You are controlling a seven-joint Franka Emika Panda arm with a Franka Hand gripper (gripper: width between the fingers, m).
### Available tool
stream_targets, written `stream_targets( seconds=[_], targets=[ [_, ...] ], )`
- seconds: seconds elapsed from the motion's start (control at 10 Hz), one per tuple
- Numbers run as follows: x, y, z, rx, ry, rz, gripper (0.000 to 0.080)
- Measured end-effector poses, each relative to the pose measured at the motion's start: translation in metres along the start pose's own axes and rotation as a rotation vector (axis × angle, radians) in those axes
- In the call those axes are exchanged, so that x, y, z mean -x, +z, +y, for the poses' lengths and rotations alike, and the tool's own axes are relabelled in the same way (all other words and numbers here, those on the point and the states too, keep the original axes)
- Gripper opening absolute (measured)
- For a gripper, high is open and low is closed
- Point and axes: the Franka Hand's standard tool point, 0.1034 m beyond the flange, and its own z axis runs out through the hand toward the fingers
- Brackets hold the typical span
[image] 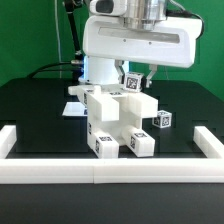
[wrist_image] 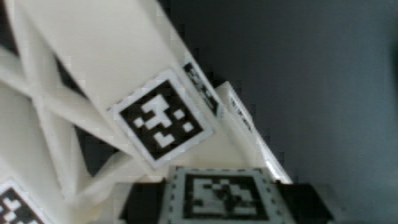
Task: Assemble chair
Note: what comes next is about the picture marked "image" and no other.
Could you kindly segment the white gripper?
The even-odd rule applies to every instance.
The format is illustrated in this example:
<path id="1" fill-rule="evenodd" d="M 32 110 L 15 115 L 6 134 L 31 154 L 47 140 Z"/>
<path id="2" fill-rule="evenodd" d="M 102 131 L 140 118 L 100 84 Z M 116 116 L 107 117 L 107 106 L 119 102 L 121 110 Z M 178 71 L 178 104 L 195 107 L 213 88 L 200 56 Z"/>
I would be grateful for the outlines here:
<path id="1" fill-rule="evenodd" d="M 83 50 L 88 56 L 115 59 L 120 84 L 126 74 L 124 61 L 151 64 L 149 88 L 158 65 L 189 68 L 194 63 L 201 29 L 201 20 L 192 18 L 168 17 L 147 31 L 126 28 L 119 17 L 92 16 L 85 25 Z"/>

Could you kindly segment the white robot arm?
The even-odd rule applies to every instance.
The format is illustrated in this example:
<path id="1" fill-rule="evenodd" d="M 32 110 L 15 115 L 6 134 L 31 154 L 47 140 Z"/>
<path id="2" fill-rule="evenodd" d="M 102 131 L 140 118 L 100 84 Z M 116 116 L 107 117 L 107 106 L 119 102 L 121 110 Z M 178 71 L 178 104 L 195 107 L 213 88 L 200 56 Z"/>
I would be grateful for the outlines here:
<path id="1" fill-rule="evenodd" d="M 203 19 L 175 0 L 91 0 L 83 34 L 84 78 L 118 84 L 130 62 L 189 68 Z"/>

